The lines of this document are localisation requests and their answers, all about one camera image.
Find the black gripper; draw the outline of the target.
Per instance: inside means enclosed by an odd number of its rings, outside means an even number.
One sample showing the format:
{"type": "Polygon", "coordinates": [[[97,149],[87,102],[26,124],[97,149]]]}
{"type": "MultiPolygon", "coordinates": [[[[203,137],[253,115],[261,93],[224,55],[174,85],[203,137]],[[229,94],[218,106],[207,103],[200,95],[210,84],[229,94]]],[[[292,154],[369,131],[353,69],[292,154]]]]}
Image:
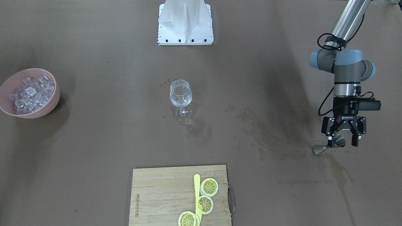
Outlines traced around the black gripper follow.
{"type": "Polygon", "coordinates": [[[323,117],[321,133],[327,138],[334,137],[340,130],[350,130],[351,145],[357,147],[363,134],[367,132],[366,117],[357,117],[359,98],[334,97],[333,117],[323,117]]]}

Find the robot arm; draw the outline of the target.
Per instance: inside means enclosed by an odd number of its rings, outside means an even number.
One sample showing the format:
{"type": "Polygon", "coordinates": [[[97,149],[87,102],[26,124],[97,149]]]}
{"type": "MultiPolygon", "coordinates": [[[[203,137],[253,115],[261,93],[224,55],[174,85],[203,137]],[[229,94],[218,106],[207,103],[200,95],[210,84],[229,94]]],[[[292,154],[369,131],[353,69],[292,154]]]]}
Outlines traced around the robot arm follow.
{"type": "Polygon", "coordinates": [[[310,66],[332,73],[334,86],[333,107],[330,112],[319,113],[323,116],[321,132],[328,138],[328,147],[336,146],[336,136],[342,130],[352,133],[351,144],[358,146],[363,134],[366,134],[366,117],[358,116],[360,111],[378,111],[381,102],[373,95],[364,97],[361,93],[361,82],[376,73],[373,63],[363,59],[360,50],[346,50],[364,19],[364,14],[371,3],[370,0],[349,0],[330,33],[325,33],[326,40],[320,49],[310,56],[310,66]]]}

